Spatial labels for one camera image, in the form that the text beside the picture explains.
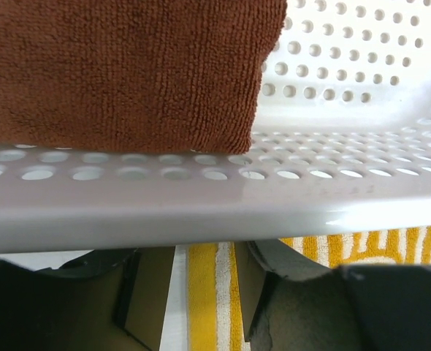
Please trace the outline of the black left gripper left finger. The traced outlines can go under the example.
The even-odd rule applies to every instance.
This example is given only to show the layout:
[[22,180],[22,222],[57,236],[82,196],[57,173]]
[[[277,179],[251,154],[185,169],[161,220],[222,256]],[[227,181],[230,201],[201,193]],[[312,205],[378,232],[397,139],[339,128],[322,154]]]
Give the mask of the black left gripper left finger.
[[95,250],[33,271],[0,259],[0,350],[157,350],[175,250]]

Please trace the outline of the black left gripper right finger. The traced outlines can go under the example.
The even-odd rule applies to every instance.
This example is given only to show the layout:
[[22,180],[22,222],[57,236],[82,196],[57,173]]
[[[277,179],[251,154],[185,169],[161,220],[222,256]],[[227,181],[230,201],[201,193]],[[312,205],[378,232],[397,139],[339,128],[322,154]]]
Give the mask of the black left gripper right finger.
[[431,350],[431,265],[327,268],[249,241],[246,339],[252,350]]

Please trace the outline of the yellow white striped towel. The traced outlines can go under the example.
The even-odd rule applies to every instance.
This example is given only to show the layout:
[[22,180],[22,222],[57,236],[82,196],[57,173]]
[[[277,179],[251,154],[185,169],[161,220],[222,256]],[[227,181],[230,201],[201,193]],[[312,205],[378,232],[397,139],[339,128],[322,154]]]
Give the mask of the yellow white striped towel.
[[[334,268],[339,264],[431,264],[431,226],[285,238],[285,245]],[[186,249],[189,350],[249,350],[243,335],[234,246]]]

